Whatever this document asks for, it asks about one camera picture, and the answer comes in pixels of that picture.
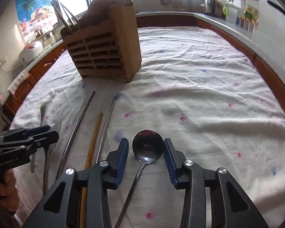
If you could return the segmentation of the left hand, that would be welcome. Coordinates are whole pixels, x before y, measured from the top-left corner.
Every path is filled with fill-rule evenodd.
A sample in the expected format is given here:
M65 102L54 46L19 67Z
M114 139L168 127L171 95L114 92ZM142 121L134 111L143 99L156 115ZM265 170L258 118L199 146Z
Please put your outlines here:
M0 181L0 204L8 211L14 212L19 208L20 198L16 188L16 178L12 169L7 170Z

